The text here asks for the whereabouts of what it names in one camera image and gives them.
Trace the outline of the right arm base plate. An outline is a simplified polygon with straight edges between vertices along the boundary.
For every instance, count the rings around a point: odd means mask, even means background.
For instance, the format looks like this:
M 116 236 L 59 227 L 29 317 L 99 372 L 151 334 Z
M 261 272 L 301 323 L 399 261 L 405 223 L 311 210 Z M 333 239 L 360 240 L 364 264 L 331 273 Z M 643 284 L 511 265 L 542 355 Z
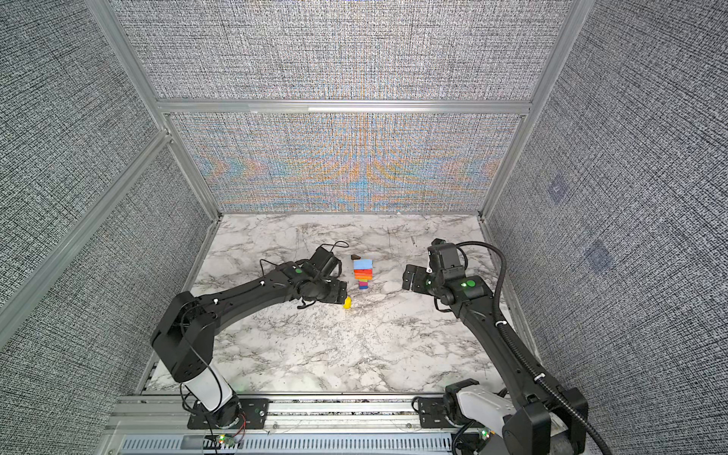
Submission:
M 443 397 L 416 396 L 411 401 L 422 428 L 456 428 L 449 417 Z

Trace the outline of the light blue wood block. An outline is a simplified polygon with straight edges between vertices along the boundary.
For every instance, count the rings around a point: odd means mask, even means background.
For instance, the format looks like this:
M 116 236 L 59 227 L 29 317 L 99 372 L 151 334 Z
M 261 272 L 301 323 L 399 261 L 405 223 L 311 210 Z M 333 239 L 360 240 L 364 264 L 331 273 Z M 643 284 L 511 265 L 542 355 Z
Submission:
M 354 270 L 372 270 L 373 261 L 367 260 L 367 259 L 354 260 L 353 269 Z

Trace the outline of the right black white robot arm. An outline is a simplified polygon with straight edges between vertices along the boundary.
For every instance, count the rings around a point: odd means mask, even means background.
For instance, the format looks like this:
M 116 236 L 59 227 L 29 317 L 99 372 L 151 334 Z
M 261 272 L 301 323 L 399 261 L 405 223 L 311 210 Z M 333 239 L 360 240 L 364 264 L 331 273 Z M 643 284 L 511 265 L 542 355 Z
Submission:
M 576 389 L 566 390 L 521 341 L 500 310 L 495 293 L 463 267 L 443 270 L 408 265 L 403 287 L 445 303 L 483 346 L 508 392 L 497 399 L 474 380 L 447 386 L 449 420 L 481 425 L 504 440 L 511 454 L 583 454 L 589 405 Z

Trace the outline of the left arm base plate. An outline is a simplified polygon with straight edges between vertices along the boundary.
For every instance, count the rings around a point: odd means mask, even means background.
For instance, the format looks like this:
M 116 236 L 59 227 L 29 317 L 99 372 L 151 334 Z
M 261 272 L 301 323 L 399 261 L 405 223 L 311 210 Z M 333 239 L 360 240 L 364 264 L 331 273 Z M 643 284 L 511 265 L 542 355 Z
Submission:
M 187 423 L 188 430 L 262 430 L 270 401 L 266 398 L 233 398 L 220 411 L 209 411 L 199 400 Z

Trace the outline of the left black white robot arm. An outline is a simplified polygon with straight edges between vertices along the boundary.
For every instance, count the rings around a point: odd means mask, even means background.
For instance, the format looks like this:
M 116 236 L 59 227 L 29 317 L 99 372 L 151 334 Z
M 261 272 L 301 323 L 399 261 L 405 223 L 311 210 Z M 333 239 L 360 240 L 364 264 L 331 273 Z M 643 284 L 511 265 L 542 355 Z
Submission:
M 183 408 L 209 428 L 240 426 L 243 411 L 231 384 L 213 365 L 217 335 L 229 326 L 281 303 L 339 306 L 348 298 L 348 284 L 305 261 L 276 265 L 264 276 L 228 290 L 174 297 L 151 335 L 151 346 L 183 396 L 195 399 Z

